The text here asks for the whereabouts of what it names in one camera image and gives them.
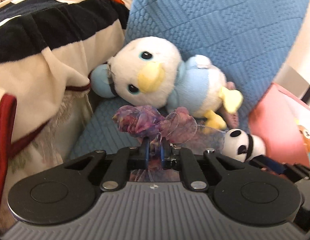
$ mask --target yellow beak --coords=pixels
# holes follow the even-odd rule
[[[161,63],[150,62],[139,72],[137,77],[138,88],[142,93],[152,93],[158,90],[165,78],[165,70]]]

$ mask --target striped blanket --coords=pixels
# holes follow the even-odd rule
[[[0,0],[0,203],[7,163],[119,51],[132,0]]]

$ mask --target pink textured object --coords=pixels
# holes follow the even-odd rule
[[[251,133],[264,140],[268,157],[280,163],[300,163],[309,167],[310,162],[295,121],[298,117],[291,110],[290,101],[304,110],[310,110],[301,100],[273,83],[249,115]]]

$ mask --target gray ribbed panel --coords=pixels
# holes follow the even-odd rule
[[[204,193],[181,182],[128,182],[123,190],[103,193],[92,210],[60,226],[18,222],[3,240],[303,240],[290,223],[254,228],[221,214]]]

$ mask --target plush toy body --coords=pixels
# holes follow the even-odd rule
[[[112,73],[113,84],[107,71]],[[127,44],[107,65],[91,74],[93,90],[102,97],[116,93],[135,106],[166,106],[168,112],[183,106],[194,117],[207,118],[206,125],[225,129],[226,123],[215,111],[221,106],[235,114],[243,97],[226,82],[225,75],[203,55],[186,62],[169,41],[146,37]]]

